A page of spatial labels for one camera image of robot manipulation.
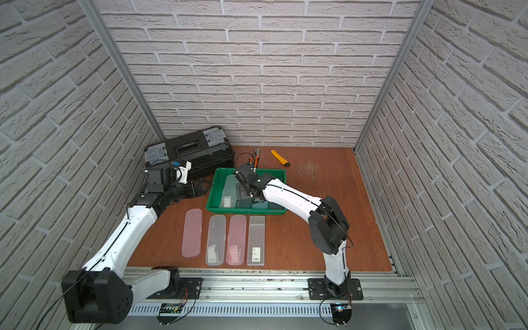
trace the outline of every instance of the orange-handled pliers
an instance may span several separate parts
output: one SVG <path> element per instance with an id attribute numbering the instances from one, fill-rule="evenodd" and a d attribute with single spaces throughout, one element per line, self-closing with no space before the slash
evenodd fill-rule
<path id="1" fill-rule="evenodd" d="M 255 153 L 249 159 L 249 162 L 251 164 L 253 164 L 253 172 L 257 171 L 257 166 L 259 164 L 259 159 L 260 159 L 260 148 L 255 147 Z"/>

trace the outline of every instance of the barcode label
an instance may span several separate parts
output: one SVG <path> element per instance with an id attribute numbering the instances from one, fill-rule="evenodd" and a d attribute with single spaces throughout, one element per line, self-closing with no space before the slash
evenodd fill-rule
<path id="1" fill-rule="evenodd" d="M 253 248 L 253 252 L 251 254 L 251 261 L 253 262 L 260 261 L 260 248 Z"/>

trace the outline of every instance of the robotic arm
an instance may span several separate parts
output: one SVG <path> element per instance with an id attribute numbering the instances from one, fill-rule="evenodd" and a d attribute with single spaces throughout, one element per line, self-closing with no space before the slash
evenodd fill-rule
<path id="1" fill-rule="evenodd" d="M 189 162 L 151 166 L 145 187 L 127 205 L 106 243 L 82 269 L 64 276 L 61 287 L 70 322 L 119 323 L 136 303 L 174 287 L 175 279 L 167 269 L 151 270 L 131 281 L 123 281 L 122 276 L 143 235 L 169 204 L 207 193 L 201 179 L 187 181 L 190 168 Z M 270 174 L 259 176 L 247 164 L 234 175 L 251 197 L 282 205 L 308 223 L 312 241 L 325 259 L 327 292 L 338 299 L 346 291 L 349 273 L 345 258 L 349 224 L 337 202 L 329 196 L 320 199 L 304 194 Z"/>
<path id="2" fill-rule="evenodd" d="M 307 195 L 268 173 L 259 176 L 247 164 L 237 168 L 234 175 L 252 198 L 279 204 L 308 223 L 312 242 L 325 259 L 327 292 L 338 299 L 346 291 L 349 273 L 345 257 L 349 224 L 335 199 Z"/>

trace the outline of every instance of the green plastic tray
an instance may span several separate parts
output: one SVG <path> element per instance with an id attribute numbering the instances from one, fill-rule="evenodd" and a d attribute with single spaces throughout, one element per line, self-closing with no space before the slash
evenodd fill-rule
<path id="1" fill-rule="evenodd" d="M 207 200 L 206 209 L 213 213 L 231 213 L 231 214 L 258 214 L 258 215 L 281 215 L 286 213 L 286 209 L 282 210 L 263 210 L 263 209 L 224 209 L 220 208 L 220 202 L 222 201 L 222 191 L 224 189 L 225 179 L 229 175 L 233 175 L 234 168 L 230 167 L 219 167 L 214 171 L 213 186 L 211 187 L 211 193 Z M 258 168 L 257 174 L 262 175 L 269 173 L 286 183 L 286 171 L 283 169 L 270 169 L 270 168 Z"/>

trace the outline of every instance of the white brick wall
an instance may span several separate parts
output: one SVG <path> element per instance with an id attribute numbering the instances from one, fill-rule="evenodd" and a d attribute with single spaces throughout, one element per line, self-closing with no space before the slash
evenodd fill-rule
<path id="1" fill-rule="evenodd" d="M 77 2 L 3 2 L 0 73 L 0 328 L 30 329 L 117 225 L 155 138 Z M 60 303 L 41 328 L 69 326 Z"/>
<path id="2" fill-rule="evenodd" d="M 168 137 L 224 124 L 234 144 L 351 147 L 418 1 L 97 4 Z"/>
<path id="3" fill-rule="evenodd" d="M 357 153 L 438 329 L 528 326 L 527 10 L 437 0 Z"/>

